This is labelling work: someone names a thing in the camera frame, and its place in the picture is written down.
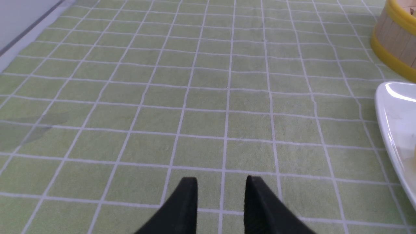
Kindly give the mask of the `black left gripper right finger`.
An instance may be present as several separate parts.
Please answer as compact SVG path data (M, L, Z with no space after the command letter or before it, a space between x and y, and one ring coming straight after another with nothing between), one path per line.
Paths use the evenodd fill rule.
M314 234L260 176L249 175L244 195L245 234Z

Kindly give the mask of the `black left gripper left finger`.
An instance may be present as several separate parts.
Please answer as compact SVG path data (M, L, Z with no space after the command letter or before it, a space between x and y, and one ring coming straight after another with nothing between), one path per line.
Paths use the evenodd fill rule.
M174 192L136 234L195 234L197 231L198 183L181 179Z

